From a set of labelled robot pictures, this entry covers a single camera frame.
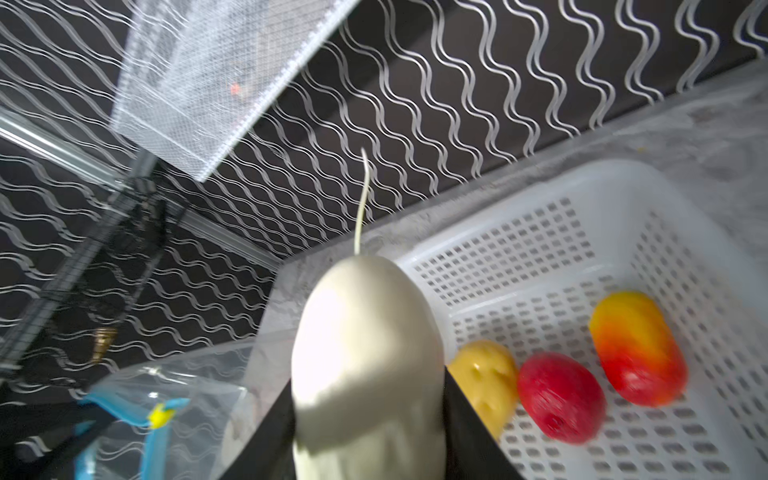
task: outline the plastic bag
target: plastic bag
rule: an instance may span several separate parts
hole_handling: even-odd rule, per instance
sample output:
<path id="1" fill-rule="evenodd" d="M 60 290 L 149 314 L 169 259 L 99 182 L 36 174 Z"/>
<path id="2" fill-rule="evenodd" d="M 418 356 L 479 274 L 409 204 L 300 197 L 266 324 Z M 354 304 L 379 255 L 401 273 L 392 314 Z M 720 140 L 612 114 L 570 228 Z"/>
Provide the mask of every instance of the plastic bag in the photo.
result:
<path id="1" fill-rule="evenodd" d="M 200 349 L 102 379 L 84 401 L 122 422 L 78 458 L 77 479 L 218 478 L 285 386 L 292 341 L 284 334 L 259 335 L 256 341 Z M 152 428 L 147 418 L 158 405 L 170 407 L 170 413 L 167 423 Z"/>

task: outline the wire mesh panel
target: wire mesh panel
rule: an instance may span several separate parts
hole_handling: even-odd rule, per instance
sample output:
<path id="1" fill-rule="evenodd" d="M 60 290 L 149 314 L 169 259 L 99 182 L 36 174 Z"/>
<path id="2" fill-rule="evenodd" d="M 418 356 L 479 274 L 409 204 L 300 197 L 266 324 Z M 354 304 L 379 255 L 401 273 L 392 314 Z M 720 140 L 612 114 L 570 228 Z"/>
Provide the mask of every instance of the wire mesh panel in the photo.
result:
<path id="1" fill-rule="evenodd" d="M 205 180 L 356 3 L 139 2 L 114 129 Z"/>

